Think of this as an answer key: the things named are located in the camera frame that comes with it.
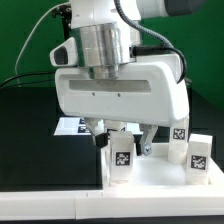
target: white cube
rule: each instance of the white cube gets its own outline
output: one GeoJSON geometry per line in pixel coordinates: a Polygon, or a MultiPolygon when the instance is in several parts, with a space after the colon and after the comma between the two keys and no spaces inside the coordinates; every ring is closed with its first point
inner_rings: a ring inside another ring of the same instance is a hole
{"type": "Polygon", "coordinates": [[[187,153],[186,184],[208,184],[212,136],[192,134],[187,153]]]}

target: white block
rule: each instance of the white block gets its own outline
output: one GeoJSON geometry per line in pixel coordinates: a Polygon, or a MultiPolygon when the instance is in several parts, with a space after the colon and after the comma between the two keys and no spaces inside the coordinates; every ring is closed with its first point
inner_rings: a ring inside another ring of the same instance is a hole
{"type": "Polygon", "coordinates": [[[187,155],[186,184],[209,183],[212,136],[192,134],[187,155]]]}
{"type": "Polygon", "coordinates": [[[134,137],[131,132],[112,131],[110,138],[110,183],[125,183],[133,167],[134,137]]]}
{"type": "Polygon", "coordinates": [[[186,163],[188,149],[189,116],[170,128],[168,161],[181,165],[186,163]]]}

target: screw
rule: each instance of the screw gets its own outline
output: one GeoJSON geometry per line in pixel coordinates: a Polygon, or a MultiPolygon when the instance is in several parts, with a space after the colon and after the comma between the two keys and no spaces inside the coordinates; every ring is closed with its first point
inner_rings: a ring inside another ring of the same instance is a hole
{"type": "Polygon", "coordinates": [[[152,148],[151,148],[151,146],[146,145],[146,146],[144,147],[144,155],[145,155],[145,156],[149,156],[151,153],[152,153],[152,148]]]}

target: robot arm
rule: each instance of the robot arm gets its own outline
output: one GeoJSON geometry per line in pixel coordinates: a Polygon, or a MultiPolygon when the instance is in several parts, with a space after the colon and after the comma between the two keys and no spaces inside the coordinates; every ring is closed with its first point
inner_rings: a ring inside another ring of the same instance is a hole
{"type": "Polygon", "coordinates": [[[137,0],[142,18],[196,13],[207,0],[137,0]]]}
{"type": "MultiPolygon", "coordinates": [[[[150,154],[157,126],[171,127],[170,161],[183,160],[189,105],[185,81],[180,79],[183,70],[180,57],[172,50],[170,54],[165,51],[151,56],[132,54],[135,46],[141,46],[141,28],[128,26],[120,15],[136,24],[141,18],[191,14],[205,0],[70,2],[70,38],[51,52],[52,64],[59,67],[56,88],[61,109],[69,116],[85,117],[94,142],[100,142],[100,147],[107,144],[108,130],[122,130],[123,122],[139,123],[143,131],[137,143],[139,155],[150,154]],[[99,129],[99,119],[104,121],[104,129],[99,129]],[[181,134],[181,140],[175,139],[175,133],[178,137],[181,134]],[[175,147],[180,142],[183,150],[176,153],[175,147]]],[[[172,44],[168,40],[166,43],[171,49],[172,44]]],[[[117,142],[129,142],[126,138],[130,139],[130,135],[121,136],[120,139],[116,135],[117,142]]]]}

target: white plastic housing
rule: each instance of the white plastic housing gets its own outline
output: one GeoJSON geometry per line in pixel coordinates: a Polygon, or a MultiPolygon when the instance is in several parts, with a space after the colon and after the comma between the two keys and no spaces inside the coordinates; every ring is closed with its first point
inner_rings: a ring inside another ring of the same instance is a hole
{"type": "MultiPolygon", "coordinates": [[[[70,0],[72,6],[71,28],[116,23],[120,17],[113,0],[70,0]]],[[[132,20],[141,20],[136,0],[121,0],[125,14],[132,20]]]]}
{"type": "Polygon", "coordinates": [[[168,16],[164,0],[136,0],[142,18],[168,16]]]}
{"type": "Polygon", "coordinates": [[[75,66],[78,63],[78,53],[77,53],[77,47],[76,47],[76,41],[74,37],[69,38],[67,41],[65,41],[63,44],[55,48],[50,53],[50,60],[51,64],[54,67],[66,67],[66,66],[75,66]],[[67,54],[68,54],[68,64],[66,65],[58,65],[55,61],[55,52],[60,49],[61,47],[65,47],[67,54]]]}
{"type": "Polygon", "coordinates": [[[189,105],[185,82],[177,84],[174,77],[181,67],[179,57],[143,58],[145,63],[120,66],[116,80],[92,80],[85,69],[59,69],[56,87],[61,109],[69,116],[165,127],[182,121],[189,105]],[[166,63],[167,58],[175,66],[166,63]]]}

